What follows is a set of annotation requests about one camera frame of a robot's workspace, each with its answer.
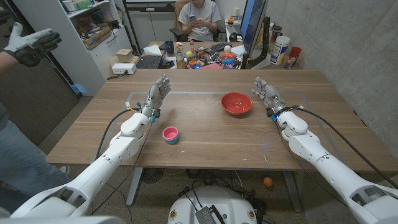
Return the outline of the standing person's gloved hand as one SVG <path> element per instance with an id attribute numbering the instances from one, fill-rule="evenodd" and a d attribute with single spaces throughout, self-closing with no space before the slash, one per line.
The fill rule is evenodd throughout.
<path id="1" fill-rule="evenodd" d="M 23 26 L 15 22 L 4 51 L 26 67 L 35 67 L 50 51 L 55 50 L 62 41 L 60 34 L 52 29 L 44 29 L 33 34 L 21 36 Z"/>

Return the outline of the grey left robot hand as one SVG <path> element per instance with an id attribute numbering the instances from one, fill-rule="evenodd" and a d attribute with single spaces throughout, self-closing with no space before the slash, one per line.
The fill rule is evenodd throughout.
<path id="1" fill-rule="evenodd" d="M 161 107 L 164 98 L 170 90 L 170 80 L 166 75 L 163 75 L 149 89 L 141 113 L 148 118 L 152 117 L 154 111 Z"/>

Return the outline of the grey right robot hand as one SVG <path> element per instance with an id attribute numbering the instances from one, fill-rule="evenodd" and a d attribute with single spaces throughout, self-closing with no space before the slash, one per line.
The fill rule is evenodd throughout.
<path id="1" fill-rule="evenodd" d="M 255 90 L 251 92 L 257 95 L 265 104 L 267 116 L 277 118 L 281 113 L 287 111 L 285 101 L 281 98 L 280 93 L 269 83 L 260 77 L 254 81 Z"/>

